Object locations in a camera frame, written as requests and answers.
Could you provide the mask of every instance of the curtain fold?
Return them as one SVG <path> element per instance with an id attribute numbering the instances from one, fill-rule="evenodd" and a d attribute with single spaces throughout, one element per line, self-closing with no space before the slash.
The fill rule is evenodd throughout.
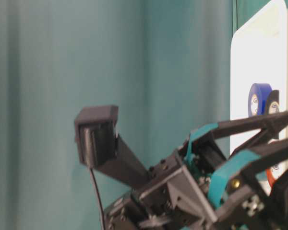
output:
<path id="1" fill-rule="evenodd" d="M 156 164 L 229 119 L 231 35 L 230 0 L 0 0 L 0 230 L 99 229 L 77 113 L 117 104 L 122 137 Z M 104 207 L 128 190 L 96 177 Z"/>

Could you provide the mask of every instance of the screw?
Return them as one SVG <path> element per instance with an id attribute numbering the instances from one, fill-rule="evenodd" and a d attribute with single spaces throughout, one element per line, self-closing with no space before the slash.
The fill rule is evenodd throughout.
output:
<path id="1" fill-rule="evenodd" d="M 231 186 L 232 186 L 233 188 L 239 188 L 239 186 L 240 186 L 240 181 L 239 181 L 238 179 L 233 179 L 233 180 L 231 181 Z"/>

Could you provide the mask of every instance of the electrical tape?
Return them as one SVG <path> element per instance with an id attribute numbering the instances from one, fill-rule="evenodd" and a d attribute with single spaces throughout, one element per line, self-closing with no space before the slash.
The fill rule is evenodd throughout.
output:
<path id="1" fill-rule="evenodd" d="M 254 83 L 251 86 L 248 101 L 249 117 L 264 114 L 265 102 L 271 91 L 271 86 L 266 83 Z"/>

